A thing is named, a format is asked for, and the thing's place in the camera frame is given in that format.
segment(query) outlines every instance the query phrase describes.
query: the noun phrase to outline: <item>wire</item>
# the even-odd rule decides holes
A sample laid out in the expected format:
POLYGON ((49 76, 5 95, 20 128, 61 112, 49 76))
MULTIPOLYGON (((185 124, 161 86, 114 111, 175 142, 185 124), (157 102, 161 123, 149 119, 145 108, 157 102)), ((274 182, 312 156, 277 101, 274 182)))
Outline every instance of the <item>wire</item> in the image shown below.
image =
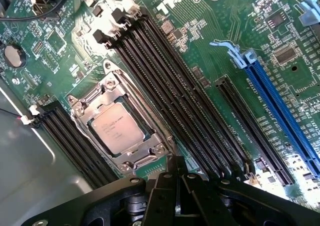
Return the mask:
POLYGON ((64 4, 67 2, 67 0, 60 0, 57 4, 54 5, 49 11, 32 17, 20 17, 20 18, 0 18, 0 22, 30 22, 39 20, 41 18, 46 17, 47 15, 51 14, 52 12, 58 11, 61 7, 64 6, 64 4))
POLYGON ((7 110, 2 109, 2 108, 0 108, 0 111, 1 111, 1 112, 6 112, 6 113, 8 113, 8 114, 10 114, 10 115, 12 115, 12 116, 18 117, 18 118, 21 117, 19 114, 15 114, 15 113, 13 113, 13 112, 7 111, 7 110))

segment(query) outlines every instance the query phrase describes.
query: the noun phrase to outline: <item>cpu socket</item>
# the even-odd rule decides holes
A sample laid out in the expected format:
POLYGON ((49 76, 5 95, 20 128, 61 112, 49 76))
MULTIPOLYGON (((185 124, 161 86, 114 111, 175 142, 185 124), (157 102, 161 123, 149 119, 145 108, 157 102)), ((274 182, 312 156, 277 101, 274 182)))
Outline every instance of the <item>cpu socket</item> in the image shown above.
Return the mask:
POLYGON ((175 152, 172 135, 129 76, 110 61, 104 72, 89 93, 68 96, 78 130, 122 174, 175 152))

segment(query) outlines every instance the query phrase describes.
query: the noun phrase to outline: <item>mounting screw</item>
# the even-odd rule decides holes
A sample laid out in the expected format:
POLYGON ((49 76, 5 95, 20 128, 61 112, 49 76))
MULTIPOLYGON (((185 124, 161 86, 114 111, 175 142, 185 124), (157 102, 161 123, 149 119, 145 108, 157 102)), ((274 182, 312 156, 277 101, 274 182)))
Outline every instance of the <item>mounting screw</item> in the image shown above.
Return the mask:
POLYGON ((18 78, 18 77, 13 77, 13 78, 12 78, 12 83, 13 83, 14 85, 19 85, 19 84, 20 84, 19 78, 18 78))
POLYGON ((116 84, 115 81, 107 81, 107 82, 105 83, 105 86, 106 86, 108 89, 112 89, 113 87, 115 87, 115 84, 116 84))
POLYGON ((154 152, 156 154, 163 154, 166 151, 165 147, 162 144, 159 144, 154 147, 154 152))
POLYGON ((170 177, 172 177, 172 174, 166 173, 165 175, 163 175, 163 177, 165 177, 165 178, 170 178, 170 177))
POLYGON ((230 184, 230 181, 229 181, 229 180, 226 180, 226 179, 222 179, 222 180, 221 180, 221 183, 228 185, 228 184, 230 184))
POLYGON ((132 183, 137 183, 137 182, 139 182, 139 181, 140 181, 139 178, 132 178, 132 179, 130 179, 130 182, 132 182, 132 183))
POLYGON ((190 174, 188 174, 187 177, 190 178, 190 179, 194 179, 194 178, 196 178, 196 175, 193 174, 193 173, 190 173, 190 174))
POLYGON ((119 168, 120 168, 120 170, 121 170, 122 172, 127 172, 127 171, 130 170, 130 167, 129 167, 128 165, 126 165, 125 163, 120 164, 120 165, 119 165, 119 168))
POLYGON ((68 101, 69 101, 70 103, 73 103, 73 102, 74 102, 74 98, 73 98, 72 96, 68 96, 68 101))
POLYGON ((85 113, 85 109, 83 107, 76 107, 75 113, 77 116, 83 116, 85 113))
POLYGON ((39 220, 37 222, 35 222, 34 224, 32 224, 32 226, 47 226, 48 225, 48 221, 43 219, 43 220, 39 220))
POLYGON ((111 68, 110 62, 106 61, 106 62, 104 63, 104 67, 105 67, 106 69, 110 69, 110 68, 111 68))
POLYGON ((141 221, 136 221, 132 224, 132 226, 141 226, 141 221))

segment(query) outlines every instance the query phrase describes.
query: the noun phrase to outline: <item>blue pcie slot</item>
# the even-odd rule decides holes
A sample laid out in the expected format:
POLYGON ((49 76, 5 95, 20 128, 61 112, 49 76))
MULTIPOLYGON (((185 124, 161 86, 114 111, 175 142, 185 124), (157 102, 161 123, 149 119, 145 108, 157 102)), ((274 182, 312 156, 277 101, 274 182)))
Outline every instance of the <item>blue pcie slot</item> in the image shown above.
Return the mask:
POLYGON ((255 52, 250 49, 240 54, 239 47, 233 47, 228 42, 211 43, 211 45, 229 48, 228 54, 232 57, 234 63, 238 68, 246 71, 248 78, 270 109, 283 132, 287 135, 294 149, 306 163, 313 176, 318 178, 320 176, 320 159, 259 63, 255 52))

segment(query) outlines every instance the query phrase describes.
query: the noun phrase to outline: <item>gray metal panel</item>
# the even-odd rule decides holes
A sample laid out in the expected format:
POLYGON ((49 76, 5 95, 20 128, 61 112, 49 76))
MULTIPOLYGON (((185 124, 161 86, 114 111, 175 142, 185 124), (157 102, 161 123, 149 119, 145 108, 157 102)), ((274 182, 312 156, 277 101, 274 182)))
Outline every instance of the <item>gray metal panel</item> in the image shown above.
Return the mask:
MULTIPOLYGON (((15 96, 0 81, 0 91, 15 96)), ((18 101, 14 104, 23 110, 18 101)), ((16 112, 0 93, 0 108, 16 112)), ((90 186, 43 131, 33 131, 0 112, 0 226, 26 219, 91 191, 90 186)))

